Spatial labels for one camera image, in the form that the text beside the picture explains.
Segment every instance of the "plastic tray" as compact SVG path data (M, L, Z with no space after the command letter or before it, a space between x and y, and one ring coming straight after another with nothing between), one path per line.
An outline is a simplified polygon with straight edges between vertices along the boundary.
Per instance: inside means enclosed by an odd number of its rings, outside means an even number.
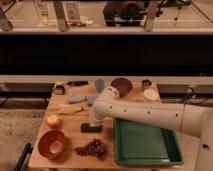
M114 119L115 161L121 165L182 165L173 131Z

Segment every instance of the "grapes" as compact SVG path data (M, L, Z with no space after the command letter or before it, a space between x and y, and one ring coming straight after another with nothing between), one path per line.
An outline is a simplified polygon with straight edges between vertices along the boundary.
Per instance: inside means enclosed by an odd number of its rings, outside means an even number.
M74 148L74 151L80 156L96 156L98 160L104 160L108 152L106 144L104 144L102 140L96 138L88 142L85 146Z

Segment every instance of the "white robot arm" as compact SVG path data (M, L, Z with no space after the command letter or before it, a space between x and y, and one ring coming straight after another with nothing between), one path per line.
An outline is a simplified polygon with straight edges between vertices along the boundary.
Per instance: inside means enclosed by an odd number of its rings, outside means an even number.
M98 126L106 116L143 122L153 126L181 131L200 138L195 171L213 169L213 109L208 107L119 101L119 92L107 87L90 110L90 125Z

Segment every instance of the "small bowl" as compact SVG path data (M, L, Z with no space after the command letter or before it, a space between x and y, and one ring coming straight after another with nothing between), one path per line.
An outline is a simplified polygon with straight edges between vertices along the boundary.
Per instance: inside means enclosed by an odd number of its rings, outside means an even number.
M52 130L41 137L38 151L43 157L54 159L64 151L66 142L67 139L63 132Z

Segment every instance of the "blue cup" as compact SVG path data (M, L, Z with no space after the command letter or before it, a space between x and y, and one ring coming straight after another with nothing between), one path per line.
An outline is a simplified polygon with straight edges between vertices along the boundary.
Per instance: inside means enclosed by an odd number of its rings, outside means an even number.
M103 79L95 80L95 88L98 93L101 93L105 88L105 81Z

